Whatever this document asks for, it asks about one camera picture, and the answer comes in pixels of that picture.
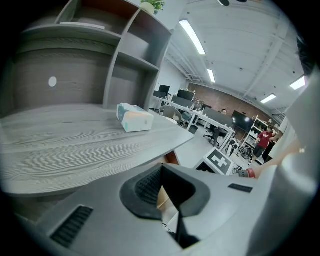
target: white wall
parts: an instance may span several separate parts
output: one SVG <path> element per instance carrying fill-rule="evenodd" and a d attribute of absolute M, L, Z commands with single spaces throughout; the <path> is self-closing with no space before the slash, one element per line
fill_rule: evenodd
<path fill-rule="evenodd" d="M 140 6 L 140 0 L 128 0 L 129 2 Z M 163 23 L 169 30 L 175 28 L 179 18 L 186 7 L 187 0 L 164 0 L 165 6 L 155 17 Z"/>
<path fill-rule="evenodd" d="M 187 79 L 170 62 L 164 61 L 161 66 L 160 74 L 156 82 L 155 91 L 159 90 L 160 85 L 170 86 L 169 93 L 174 95 L 179 89 L 185 89 Z"/>

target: wooden desk surface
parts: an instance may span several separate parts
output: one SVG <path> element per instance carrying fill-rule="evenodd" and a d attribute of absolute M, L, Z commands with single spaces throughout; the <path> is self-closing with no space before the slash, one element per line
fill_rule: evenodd
<path fill-rule="evenodd" d="M 100 105 L 56 105 L 1 120 L 4 192 L 35 197 L 74 191 L 101 177 L 148 164 L 194 135 L 154 115 L 150 131 L 125 132 Z"/>

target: black office chair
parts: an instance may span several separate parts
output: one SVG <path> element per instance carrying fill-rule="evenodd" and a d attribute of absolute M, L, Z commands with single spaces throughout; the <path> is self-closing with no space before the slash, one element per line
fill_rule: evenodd
<path fill-rule="evenodd" d="M 203 135 L 204 138 L 205 137 L 210 138 L 210 141 L 209 141 L 210 143 L 213 139 L 215 139 L 215 133 L 216 133 L 215 128 L 217 128 L 217 127 L 210 124 L 209 129 L 206 132 L 211 133 L 211 135 Z M 227 135 L 226 133 L 219 132 L 218 136 L 224 138 L 224 137 L 226 137 L 226 135 Z"/>

